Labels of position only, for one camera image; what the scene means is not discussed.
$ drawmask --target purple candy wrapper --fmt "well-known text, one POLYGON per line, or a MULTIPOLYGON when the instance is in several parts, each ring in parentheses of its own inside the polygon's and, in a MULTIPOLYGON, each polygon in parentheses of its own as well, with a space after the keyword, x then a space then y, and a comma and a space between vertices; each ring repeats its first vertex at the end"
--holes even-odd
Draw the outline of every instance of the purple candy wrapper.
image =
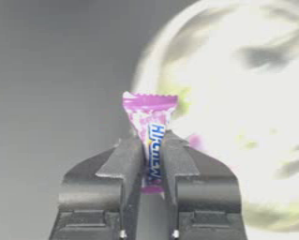
POLYGON ((147 168, 144 193, 161 192, 160 145, 167 130, 177 96, 141 95, 125 92, 123 106, 129 122, 144 145, 147 168))

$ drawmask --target gray wall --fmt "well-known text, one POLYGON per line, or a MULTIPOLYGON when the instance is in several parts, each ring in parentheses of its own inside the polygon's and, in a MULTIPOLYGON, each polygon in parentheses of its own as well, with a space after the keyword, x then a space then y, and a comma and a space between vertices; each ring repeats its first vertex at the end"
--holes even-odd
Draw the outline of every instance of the gray wall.
MULTIPOLYGON (((128 135, 120 97, 140 52, 191 2, 0 1, 0 239, 47 239, 61 176, 128 135)), ((165 239, 151 198, 139 239, 165 239)))

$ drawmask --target hi-chew logo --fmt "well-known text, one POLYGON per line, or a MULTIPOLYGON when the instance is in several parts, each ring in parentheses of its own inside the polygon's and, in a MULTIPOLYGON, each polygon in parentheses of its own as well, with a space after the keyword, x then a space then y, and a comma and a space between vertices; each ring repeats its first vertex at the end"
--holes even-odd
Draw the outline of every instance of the hi-chew logo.
POLYGON ((160 179, 160 146, 164 138, 165 126, 149 124, 149 180, 160 179))

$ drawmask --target candy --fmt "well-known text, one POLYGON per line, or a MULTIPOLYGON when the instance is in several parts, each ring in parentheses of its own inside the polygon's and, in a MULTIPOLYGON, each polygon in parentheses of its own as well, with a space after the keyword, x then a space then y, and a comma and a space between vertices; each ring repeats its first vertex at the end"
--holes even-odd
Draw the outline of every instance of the candy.
POLYGON ((176 101, 176 96, 141 95, 129 92, 123 95, 123 107, 144 145, 147 163, 143 191, 145 193, 161 191, 160 146, 176 101))

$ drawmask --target gray background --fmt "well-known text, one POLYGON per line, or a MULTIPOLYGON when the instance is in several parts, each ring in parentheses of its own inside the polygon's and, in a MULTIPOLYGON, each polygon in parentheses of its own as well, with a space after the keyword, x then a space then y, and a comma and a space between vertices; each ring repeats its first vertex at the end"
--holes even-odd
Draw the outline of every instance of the gray background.
MULTIPOLYGON (((140 52, 192 0, 0 0, 0 239, 49 236, 63 174, 128 135, 140 52)), ((137 239, 167 239, 143 199, 137 239)))

